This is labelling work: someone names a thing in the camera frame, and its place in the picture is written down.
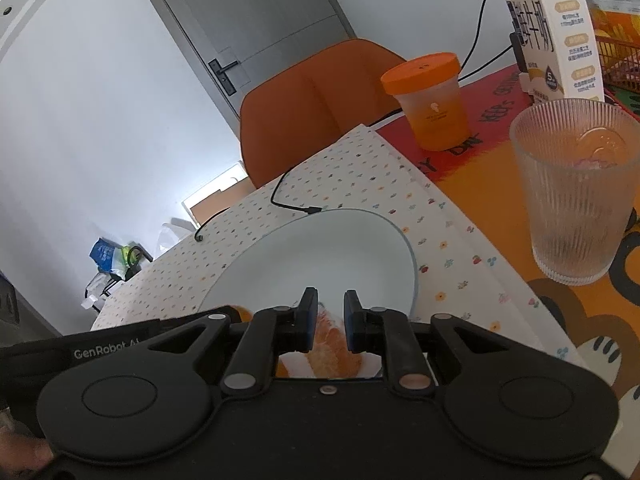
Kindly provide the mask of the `person's left hand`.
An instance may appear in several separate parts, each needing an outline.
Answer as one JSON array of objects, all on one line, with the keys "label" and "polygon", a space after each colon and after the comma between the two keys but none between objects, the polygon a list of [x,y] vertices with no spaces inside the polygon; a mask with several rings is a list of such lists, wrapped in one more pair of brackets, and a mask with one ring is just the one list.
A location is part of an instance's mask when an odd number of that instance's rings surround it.
[{"label": "person's left hand", "polygon": [[21,434],[9,408],[1,410],[0,467],[2,479],[26,479],[48,466],[54,454],[46,440]]}]

